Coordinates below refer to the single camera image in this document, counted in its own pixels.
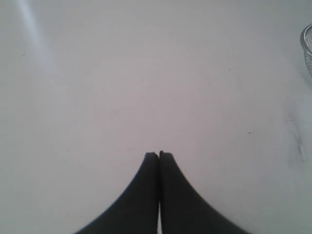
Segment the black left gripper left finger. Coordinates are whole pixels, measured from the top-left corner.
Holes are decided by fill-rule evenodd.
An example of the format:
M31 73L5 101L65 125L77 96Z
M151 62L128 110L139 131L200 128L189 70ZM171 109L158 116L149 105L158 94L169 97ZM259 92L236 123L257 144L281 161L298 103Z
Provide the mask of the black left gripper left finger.
M79 234L156 234L159 212L158 166L155 153L143 162L119 198Z

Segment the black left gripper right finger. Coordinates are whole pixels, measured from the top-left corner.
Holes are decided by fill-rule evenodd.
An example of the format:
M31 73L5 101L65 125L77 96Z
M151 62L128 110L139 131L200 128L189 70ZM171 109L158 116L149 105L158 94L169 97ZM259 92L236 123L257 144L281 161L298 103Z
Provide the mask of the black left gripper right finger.
M160 217L164 234L246 234L191 186L171 153L159 153Z

